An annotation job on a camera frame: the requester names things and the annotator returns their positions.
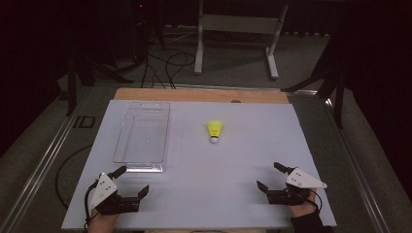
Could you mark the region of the clear plastic tray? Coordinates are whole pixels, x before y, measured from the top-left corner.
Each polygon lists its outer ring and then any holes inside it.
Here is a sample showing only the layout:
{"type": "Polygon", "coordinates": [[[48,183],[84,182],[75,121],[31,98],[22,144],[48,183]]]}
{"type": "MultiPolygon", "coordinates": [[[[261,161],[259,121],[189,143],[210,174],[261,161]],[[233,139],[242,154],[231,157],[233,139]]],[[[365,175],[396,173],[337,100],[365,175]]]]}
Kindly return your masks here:
{"type": "Polygon", "coordinates": [[[169,117],[169,103],[129,102],[113,161],[129,173],[161,173],[169,117]]]}

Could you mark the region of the metal floor rail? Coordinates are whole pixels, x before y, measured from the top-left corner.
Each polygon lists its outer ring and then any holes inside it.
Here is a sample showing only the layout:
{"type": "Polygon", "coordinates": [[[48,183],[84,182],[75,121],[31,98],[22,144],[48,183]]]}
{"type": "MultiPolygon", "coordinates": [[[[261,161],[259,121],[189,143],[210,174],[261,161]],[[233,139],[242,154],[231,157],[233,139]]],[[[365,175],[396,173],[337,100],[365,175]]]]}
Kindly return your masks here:
{"type": "Polygon", "coordinates": [[[359,163],[356,161],[355,154],[350,148],[349,142],[344,131],[338,127],[334,119],[334,109],[331,101],[329,99],[320,99],[320,103],[323,106],[327,122],[331,125],[332,130],[338,137],[338,141],[343,147],[344,150],[344,159],[347,163],[348,169],[351,173],[351,177],[354,180],[354,183],[357,187],[358,193],[362,200],[363,205],[369,215],[369,218],[373,224],[376,233],[391,233],[389,226],[384,219],[382,212],[377,204],[376,198],[369,187],[365,176],[361,170],[359,163]]]}
{"type": "Polygon", "coordinates": [[[72,114],[52,102],[0,159],[0,233],[14,233],[64,144],[91,87],[82,87],[72,114]]]}

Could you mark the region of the white metal frame stand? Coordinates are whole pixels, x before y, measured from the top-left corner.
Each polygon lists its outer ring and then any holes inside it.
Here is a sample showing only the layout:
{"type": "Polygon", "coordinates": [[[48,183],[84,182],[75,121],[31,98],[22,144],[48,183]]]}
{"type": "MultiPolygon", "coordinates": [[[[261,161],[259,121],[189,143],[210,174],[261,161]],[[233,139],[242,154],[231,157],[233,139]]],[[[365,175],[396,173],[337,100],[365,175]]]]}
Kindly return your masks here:
{"type": "Polygon", "coordinates": [[[240,16],[225,16],[225,15],[210,15],[203,11],[204,0],[199,0],[198,10],[198,25],[197,25],[197,49],[194,61],[194,74],[202,73],[204,31],[220,31],[220,32],[237,32],[237,33],[255,33],[272,35],[273,41],[269,47],[265,49],[270,77],[273,80],[279,78],[279,73],[274,57],[274,51],[280,38],[281,30],[285,21],[289,4],[284,3],[277,17],[240,17],[240,16]]]}

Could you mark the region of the person's left hand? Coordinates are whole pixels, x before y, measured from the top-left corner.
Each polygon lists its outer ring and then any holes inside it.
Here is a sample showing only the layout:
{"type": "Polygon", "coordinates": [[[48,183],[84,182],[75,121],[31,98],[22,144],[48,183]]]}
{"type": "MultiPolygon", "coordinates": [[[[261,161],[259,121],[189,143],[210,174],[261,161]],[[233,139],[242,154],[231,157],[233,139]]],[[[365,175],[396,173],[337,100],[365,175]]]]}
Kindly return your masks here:
{"type": "Polygon", "coordinates": [[[94,219],[88,224],[88,233],[112,233],[119,215],[101,215],[97,210],[92,210],[94,219]]]}

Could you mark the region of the black stand with angled legs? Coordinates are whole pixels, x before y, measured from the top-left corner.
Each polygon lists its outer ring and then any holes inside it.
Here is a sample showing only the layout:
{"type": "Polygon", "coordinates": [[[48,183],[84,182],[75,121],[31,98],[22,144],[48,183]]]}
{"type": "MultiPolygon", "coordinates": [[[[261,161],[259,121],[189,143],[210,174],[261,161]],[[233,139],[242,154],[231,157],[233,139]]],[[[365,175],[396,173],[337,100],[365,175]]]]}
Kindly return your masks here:
{"type": "Polygon", "coordinates": [[[74,53],[69,57],[68,61],[68,74],[67,74],[67,100],[68,100],[68,109],[66,112],[67,116],[70,116],[74,113],[74,110],[77,107],[77,85],[76,79],[80,78],[81,82],[85,85],[92,86],[94,84],[94,77],[90,75],[86,69],[88,67],[94,68],[99,72],[110,77],[112,80],[118,83],[132,83],[131,80],[121,77],[116,74],[114,71],[111,71],[109,68],[105,67],[103,64],[98,63],[97,61],[89,58],[88,56],[81,53],[74,53]]]}
{"type": "Polygon", "coordinates": [[[312,74],[300,83],[296,83],[289,87],[283,87],[283,92],[294,93],[299,91],[309,84],[317,81],[323,81],[316,92],[319,99],[327,100],[332,93],[334,96],[333,119],[339,128],[342,128],[342,108],[344,96],[345,76],[343,73],[343,64],[341,58],[336,51],[336,36],[331,34],[328,43],[321,54],[318,62],[315,65],[312,74]]]}

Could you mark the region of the person's right hand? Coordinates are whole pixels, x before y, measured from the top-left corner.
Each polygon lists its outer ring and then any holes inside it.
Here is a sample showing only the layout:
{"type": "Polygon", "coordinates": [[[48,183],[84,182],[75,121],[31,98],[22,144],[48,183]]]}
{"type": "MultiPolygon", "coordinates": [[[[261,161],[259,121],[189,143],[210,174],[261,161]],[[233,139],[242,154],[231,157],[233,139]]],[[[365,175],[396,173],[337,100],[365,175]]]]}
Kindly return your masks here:
{"type": "Polygon", "coordinates": [[[301,205],[289,206],[289,210],[293,217],[301,217],[310,214],[314,214],[318,210],[318,205],[316,204],[317,192],[314,188],[309,191],[308,197],[305,202],[301,205]]]}

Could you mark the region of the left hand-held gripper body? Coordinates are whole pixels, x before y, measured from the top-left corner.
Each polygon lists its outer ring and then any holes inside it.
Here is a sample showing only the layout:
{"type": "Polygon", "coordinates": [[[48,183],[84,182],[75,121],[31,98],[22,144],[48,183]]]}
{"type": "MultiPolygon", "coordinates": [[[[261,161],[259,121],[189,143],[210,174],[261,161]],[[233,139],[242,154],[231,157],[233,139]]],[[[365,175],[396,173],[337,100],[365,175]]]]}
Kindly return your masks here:
{"type": "Polygon", "coordinates": [[[137,213],[140,207],[138,197],[121,197],[114,183],[113,174],[102,173],[95,185],[89,208],[104,216],[137,213]]]}

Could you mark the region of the yellow shuttlecock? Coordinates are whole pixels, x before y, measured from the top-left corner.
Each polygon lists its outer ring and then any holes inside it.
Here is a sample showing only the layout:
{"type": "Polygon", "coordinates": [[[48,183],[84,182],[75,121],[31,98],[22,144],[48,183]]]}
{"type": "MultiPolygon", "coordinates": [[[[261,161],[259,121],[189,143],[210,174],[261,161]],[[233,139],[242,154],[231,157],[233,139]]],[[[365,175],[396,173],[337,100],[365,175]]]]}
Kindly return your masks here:
{"type": "Polygon", "coordinates": [[[216,144],[223,129],[223,122],[220,120],[210,120],[207,122],[207,129],[210,135],[210,142],[216,144]]]}

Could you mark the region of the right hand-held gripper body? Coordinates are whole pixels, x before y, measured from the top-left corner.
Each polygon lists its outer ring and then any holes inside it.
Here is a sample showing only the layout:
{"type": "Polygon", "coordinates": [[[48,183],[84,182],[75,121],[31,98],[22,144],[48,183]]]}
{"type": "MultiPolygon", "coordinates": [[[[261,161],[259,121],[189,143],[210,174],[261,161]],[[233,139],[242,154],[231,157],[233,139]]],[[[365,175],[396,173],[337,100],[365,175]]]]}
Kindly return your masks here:
{"type": "Polygon", "coordinates": [[[292,173],[286,178],[286,187],[282,190],[269,190],[270,194],[266,197],[269,204],[301,205],[312,188],[327,188],[327,184],[298,167],[294,167],[292,173]]]}

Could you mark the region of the black rectangular floor bracket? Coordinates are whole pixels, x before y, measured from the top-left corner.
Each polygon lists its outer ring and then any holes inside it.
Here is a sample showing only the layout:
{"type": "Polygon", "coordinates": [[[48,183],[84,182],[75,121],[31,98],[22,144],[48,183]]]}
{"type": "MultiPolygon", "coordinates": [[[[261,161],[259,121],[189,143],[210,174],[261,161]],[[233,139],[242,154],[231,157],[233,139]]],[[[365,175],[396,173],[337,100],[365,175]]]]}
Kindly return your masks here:
{"type": "Polygon", "coordinates": [[[77,116],[73,124],[74,128],[92,128],[95,124],[94,116],[77,116]]]}

